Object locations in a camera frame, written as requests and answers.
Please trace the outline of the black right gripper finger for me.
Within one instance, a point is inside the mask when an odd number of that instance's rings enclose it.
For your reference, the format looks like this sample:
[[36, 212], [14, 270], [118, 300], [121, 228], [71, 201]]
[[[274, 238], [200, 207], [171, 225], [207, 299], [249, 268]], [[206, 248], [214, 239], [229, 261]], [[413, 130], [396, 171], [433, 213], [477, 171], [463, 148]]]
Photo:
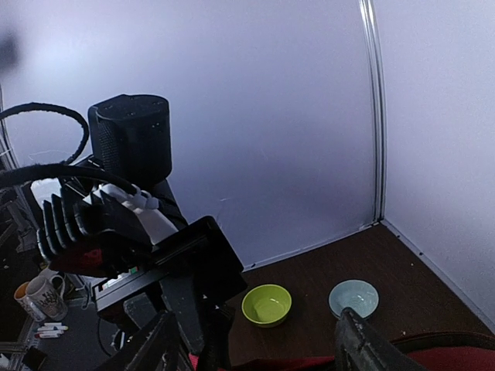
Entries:
[[378, 334], [352, 308], [336, 323], [336, 370], [426, 370]]

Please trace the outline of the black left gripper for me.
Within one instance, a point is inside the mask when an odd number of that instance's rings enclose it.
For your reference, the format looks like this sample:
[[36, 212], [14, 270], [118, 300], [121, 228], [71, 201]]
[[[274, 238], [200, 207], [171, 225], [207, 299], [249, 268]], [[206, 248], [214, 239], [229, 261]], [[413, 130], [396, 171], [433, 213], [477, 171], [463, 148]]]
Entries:
[[[122, 320], [125, 301], [142, 292], [150, 292], [155, 308], [166, 305], [171, 311], [158, 313], [119, 352], [95, 368], [138, 371], [185, 370], [180, 334], [189, 352], [199, 355], [197, 370], [231, 370], [229, 334], [235, 310], [226, 304], [209, 310], [203, 329], [195, 288], [201, 298], [220, 305], [246, 289], [242, 271], [216, 220], [205, 216], [163, 240], [147, 264], [111, 276], [61, 272], [95, 278], [91, 295], [98, 315], [107, 321]], [[158, 297], [159, 281], [163, 300]]]

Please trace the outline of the red student backpack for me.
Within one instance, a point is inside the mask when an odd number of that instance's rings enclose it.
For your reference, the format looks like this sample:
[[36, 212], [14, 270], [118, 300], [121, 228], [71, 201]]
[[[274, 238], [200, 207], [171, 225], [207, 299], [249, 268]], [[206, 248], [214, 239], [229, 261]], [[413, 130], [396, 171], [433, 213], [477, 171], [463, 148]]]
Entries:
[[350, 311], [337, 324], [334, 356], [256, 359], [234, 367], [212, 356], [189, 359], [194, 370], [493, 370], [494, 337], [440, 332], [388, 342]]

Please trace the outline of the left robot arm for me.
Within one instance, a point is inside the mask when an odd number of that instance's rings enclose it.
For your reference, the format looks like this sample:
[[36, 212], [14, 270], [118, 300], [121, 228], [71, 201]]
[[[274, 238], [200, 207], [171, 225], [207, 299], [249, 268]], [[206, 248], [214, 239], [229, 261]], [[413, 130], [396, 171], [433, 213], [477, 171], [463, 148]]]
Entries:
[[92, 155], [4, 171], [4, 188], [56, 179], [42, 204], [38, 249], [52, 270], [90, 278], [100, 318], [121, 330], [104, 370], [229, 370], [243, 267], [212, 216], [183, 217], [169, 188], [169, 102], [122, 94], [71, 109], [31, 103], [2, 117], [45, 111], [73, 118]]

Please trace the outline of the light blue ceramic bowl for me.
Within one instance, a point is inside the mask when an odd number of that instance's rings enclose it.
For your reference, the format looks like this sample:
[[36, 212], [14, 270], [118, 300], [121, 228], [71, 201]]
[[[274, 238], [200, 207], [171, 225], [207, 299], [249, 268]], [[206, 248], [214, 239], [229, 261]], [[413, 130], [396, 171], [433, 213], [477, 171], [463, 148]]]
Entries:
[[330, 311], [336, 318], [345, 308], [352, 308], [360, 317], [369, 318], [379, 303], [377, 289], [362, 280], [342, 281], [333, 287], [328, 297]]

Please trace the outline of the lime green bowl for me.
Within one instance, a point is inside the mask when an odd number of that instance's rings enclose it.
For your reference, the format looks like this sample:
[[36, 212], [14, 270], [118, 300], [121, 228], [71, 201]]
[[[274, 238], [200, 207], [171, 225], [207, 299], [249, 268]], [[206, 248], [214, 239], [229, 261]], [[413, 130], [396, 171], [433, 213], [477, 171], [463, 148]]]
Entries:
[[241, 302], [244, 317], [260, 328], [274, 328], [283, 323], [292, 308], [292, 296], [277, 284], [263, 284], [251, 289]]

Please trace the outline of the white patterned mug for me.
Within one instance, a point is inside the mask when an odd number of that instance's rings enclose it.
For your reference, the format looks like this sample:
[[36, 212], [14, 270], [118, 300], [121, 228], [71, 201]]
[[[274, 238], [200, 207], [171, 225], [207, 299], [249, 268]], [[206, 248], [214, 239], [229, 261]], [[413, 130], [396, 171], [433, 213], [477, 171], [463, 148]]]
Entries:
[[52, 277], [39, 275], [26, 288], [26, 295], [49, 318], [63, 320], [68, 312], [63, 295], [66, 288], [64, 278], [58, 274]]

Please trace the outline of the left aluminium frame post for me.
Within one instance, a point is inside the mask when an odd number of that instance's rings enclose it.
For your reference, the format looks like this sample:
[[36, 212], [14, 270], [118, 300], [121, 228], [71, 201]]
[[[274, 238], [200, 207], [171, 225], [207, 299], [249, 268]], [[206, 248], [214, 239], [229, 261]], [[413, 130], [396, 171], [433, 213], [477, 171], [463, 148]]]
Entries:
[[385, 218], [387, 176], [387, 109], [381, 43], [374, 2], [358, 2], [364, 28], [374, 128], [374, 223]]

